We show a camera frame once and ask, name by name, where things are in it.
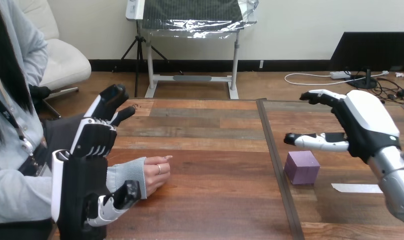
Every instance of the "white paper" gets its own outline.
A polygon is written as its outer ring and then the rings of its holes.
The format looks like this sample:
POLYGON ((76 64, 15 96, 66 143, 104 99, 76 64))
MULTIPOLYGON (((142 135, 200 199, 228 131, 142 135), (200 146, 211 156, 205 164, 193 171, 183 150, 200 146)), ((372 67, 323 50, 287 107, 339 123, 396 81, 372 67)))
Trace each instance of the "white paper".
POLYGON ((378 185, 376 184, 343 184, 332 183, 334 189, 341 193, 360 193, 360 194, 382 194, 378 185))

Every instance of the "wall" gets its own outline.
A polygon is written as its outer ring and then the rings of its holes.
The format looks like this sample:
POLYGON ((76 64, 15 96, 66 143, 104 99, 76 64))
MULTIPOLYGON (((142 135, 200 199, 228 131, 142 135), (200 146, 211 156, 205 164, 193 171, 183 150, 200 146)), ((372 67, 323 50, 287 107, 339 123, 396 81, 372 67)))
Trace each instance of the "wall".
MULTIPOLYGON (((88 59, 120 59, 134 40, 126 0, 49 3, 61 39, 88 59)), ((241 35, 240 59, 330 59, 344 31, 404 31, 404 0, 260 0, 257 14, 258 24, 241 35)), ((161 37, 153 45, 169 59, 226 60, 233 41, 161 37)), ((135 49, 127 58, 135 58, 135 49)))

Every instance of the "black monitor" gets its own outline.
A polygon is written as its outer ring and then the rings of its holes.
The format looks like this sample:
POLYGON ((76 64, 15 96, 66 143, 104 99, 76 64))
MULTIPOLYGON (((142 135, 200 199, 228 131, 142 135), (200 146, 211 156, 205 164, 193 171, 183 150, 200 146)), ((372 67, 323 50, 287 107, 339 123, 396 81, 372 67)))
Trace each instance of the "black monitor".
POLYGON ((404 66, 404 32, 344 32, 330 60, 332 71, 365 72, 365 79, 348 84, 371 89, 371 71, 400 71, 404 66))

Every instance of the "stand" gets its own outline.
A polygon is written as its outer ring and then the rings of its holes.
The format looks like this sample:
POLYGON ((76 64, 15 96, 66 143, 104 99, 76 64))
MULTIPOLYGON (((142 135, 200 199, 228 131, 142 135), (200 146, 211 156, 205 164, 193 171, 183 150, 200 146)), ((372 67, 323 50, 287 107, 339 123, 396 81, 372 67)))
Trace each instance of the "stand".
MULTIPOLYGON (((142 37, 140 35, 140 28, 138 25, 138 21, 136 20, 136 26, 137 26, 137 35, 135 36, 135 40, 133 41, 133 43, 130 45, 130 47, 127 49, 127 51, 125 52, 125 54, 122 56, 121 61, 119 62, 119 64, 122 63, 122 61, 124 60, 125 56, 130 52, 130 50, 133 48, 133 46, 135 45, 135 43, 137 43, 137 57, 136 57, 136 79, 135 79, 135 89, 134 89, 134 97, 137 97, 137 87, 138 87, 138 76, 139 76, 139 72, 140 72, 140 64, 143 65, 144 64, 144 59, 143 59, 143 47, 142 47, 142 42, 146 43, 146 40, 144 39, 144 37, 142 37)), ((171 65, 171 63, 169 62, 169 60, 163 56, 163 54, 161 54, 154 46, 151 46, 151 49, 153 49, 161 58, 163 58, 163 60, 166 61, 167 64, 171 65)), ((112 72, 116 72, 116 70, 118 69, 118 66, 116 65, 115 68, 112 70, 112 72)))
POLYGON ((371 77, 371 70, 369 68, 365 70, 365 79, 348 81, 347 84, 357 89, 373 89, 377 87, 377 81, 371 77))
POLYGON ((227 77, 212 77, 212 76, 160 76, 153 74, 153 59, 152 59, 152 45, 149 39, 146 42, 147 48, 147 64, 149 66, 149 87, 147 88, 145 98, 153 98, 156 91, 156 86, 159 81, 164 82, 221 82, 228 83, 228 90, 230 92, 231 99, 239 99, 236 86, 237 77, 237 64, 238 64, 238 50, 239 44, 239 32, 236 33, 236 42, 234 43, 234 58, 233 58, 233 74, 227 77))

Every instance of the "outlet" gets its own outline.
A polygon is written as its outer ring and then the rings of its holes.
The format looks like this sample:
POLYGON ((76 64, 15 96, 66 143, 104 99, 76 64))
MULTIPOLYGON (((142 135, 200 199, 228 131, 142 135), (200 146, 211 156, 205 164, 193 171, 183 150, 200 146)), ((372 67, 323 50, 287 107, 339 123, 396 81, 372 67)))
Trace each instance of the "outlet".
POLYGON ((330 73, 330 77, 332 79, 345 79, 345 78, 350 78, 350 75, 346 74, 344 71, 332 71, 330 73))

